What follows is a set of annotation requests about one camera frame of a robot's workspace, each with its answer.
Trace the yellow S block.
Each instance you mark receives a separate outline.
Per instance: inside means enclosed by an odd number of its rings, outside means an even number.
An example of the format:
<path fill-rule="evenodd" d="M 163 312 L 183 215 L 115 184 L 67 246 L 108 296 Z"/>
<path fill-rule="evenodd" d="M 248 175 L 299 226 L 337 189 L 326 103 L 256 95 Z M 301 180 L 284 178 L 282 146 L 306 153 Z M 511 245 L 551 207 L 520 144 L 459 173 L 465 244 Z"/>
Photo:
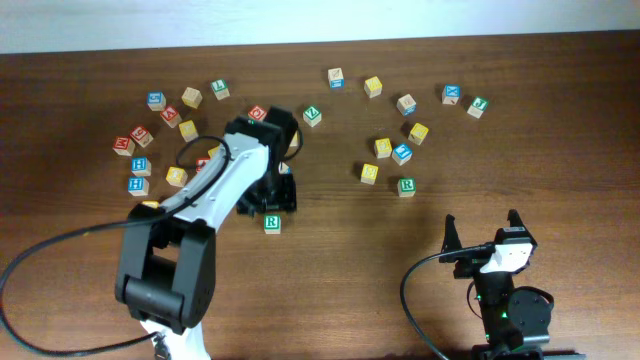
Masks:
<path fill-rule="evenodd" d="M 362 167 L 360 181 L 365 184 L 374 185 L 377 179 L 379 167 L 365 163 Z"/>
<path fill-rule="evenodd" d="M 297 147 L 297 146 L 299 146 L 299 133 L 296 131 L 294 133 L 294 136 L 292 138 L 292 141 L 291 141 L 289 147 Z"/>

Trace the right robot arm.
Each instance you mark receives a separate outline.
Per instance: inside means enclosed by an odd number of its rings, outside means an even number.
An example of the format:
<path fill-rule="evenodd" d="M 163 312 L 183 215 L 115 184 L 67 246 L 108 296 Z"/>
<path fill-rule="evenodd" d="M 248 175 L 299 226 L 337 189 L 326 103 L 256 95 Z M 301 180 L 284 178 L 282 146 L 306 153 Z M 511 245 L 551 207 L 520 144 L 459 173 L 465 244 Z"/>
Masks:
<path fill-rule="evenodd" d="M 554 298 L 541 289 L 514 285 L 513 277 L 529 266 L 537 242 L 516 210 L 508 212 L 507 220 L 492 242 L 464 248 L 455 217 L 447 216 L 442 261 L 453 263 L 454 277 L 471 279 L 476 290 L 486 343 L 472 348 L 474 359 L 542 359 Z"/>

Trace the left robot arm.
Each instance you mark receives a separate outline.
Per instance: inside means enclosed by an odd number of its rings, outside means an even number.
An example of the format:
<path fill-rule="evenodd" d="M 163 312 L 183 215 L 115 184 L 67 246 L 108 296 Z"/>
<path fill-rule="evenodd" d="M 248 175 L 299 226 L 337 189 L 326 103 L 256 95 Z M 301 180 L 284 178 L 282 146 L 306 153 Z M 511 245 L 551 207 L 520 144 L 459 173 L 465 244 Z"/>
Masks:
<path fill-rule="evenodd" d="M 149 333 L 157 359 L 206 359 L 201 321 L 216 283 L 216 234 L 231 211 L 254 216 L 297 208 L 292 175 L 279 171 L 299 130 L 294 115 L 238 117 L 220 150 L 157 208 L 128 215 L 115 298 Z"/>

